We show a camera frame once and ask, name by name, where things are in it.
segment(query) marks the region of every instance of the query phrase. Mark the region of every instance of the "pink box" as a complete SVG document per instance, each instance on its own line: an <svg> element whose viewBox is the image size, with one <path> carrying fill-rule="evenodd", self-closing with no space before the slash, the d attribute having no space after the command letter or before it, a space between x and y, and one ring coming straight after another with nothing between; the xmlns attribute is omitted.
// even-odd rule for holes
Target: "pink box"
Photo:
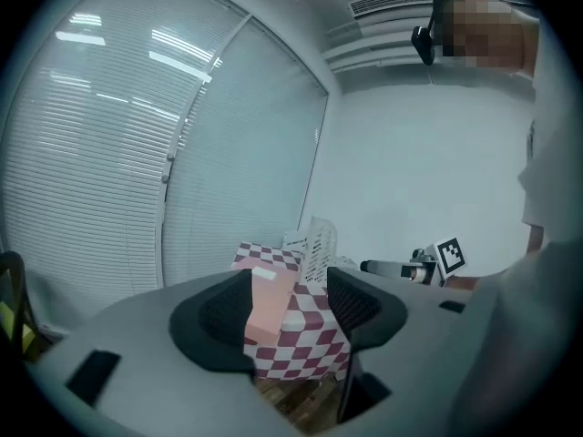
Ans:
<svg viewBox="0 0 583 437"><path fill-rule="evenodd" d="M252 270L253 310L247 320L245 337L260 345L276 345L299 272L255 258L233 262L230 267Z"/></svg>

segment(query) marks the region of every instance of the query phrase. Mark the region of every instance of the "window blind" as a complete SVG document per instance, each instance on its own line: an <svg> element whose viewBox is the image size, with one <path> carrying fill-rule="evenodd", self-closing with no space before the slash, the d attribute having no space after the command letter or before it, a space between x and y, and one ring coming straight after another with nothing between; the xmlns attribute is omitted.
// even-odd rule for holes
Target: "window blind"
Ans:
<svg viewBox="0 0 583 437"><path fill-rule="evenodd" d="M158 286L169 143L242 18L220 0L83 0L45 42L8 119L2 176L5 240L38 302L59 298L82 320Z"/></svg>
<svg viewBox="0 0 583 437"><path fill-rule="evenodd" d="M222 58L189 112L170 176L169 285L230 269L243 240L280 247L311 175L325 90L254 19Z"/></svg>

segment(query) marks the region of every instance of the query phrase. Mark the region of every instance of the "air vent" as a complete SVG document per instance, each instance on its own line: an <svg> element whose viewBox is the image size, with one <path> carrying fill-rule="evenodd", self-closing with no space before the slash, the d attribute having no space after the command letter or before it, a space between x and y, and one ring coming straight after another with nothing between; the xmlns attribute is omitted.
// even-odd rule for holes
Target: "air vent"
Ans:
<svg viewBox="0 0 583 437"><path fill-rule="evenodd" d="M353 0L348 4L353 16L368 15L376 11L390 10L407 5L430 5L434 0Z"/></svg>

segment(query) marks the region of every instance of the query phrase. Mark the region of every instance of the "wooden floor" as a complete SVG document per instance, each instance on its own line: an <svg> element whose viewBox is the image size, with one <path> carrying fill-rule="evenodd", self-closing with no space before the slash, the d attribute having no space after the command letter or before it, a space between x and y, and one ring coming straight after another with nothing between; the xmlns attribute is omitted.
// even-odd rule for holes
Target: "wooden floor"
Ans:
<svg viewBox="0 0 583 437"><path fill-rule="evenodd" d="M343 384L332 375L321 381L255 381L261 396L306 435L327 431L336 425Z"/></svg>

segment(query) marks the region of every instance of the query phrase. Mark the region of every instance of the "red and white checkered pattern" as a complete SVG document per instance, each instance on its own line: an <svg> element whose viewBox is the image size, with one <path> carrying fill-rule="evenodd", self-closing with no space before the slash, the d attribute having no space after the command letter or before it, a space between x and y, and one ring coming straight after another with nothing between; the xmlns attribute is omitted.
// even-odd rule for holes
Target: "red and white checkered pattern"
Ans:
<svg viewBox="0 0 583 437"><path fill-rule="evenodd" d="M283 267L294 272L300 271L302 262L302 254L299 252L270 248L243 241L237 249L234 262L239 262L245 258L265 260L274 266Z"/></svg>
<svg viewBox="0 0 583 437"><path fill-rule="evenodd" d="M280 262L278 260L263 258L262 255L269 252L247 248L250 243L241 245L244 246L243 251L249 254L243 255L237 251L237 257L254 257L281 266L276 264ZM348 369L350 343L328 306L327 289L320 283L308 282L296 283L293 289L277 346L261 346L245 339L244 351L255 361L259 377L320 379L326 373L335 373L336 379L341 380Z"/></svg>

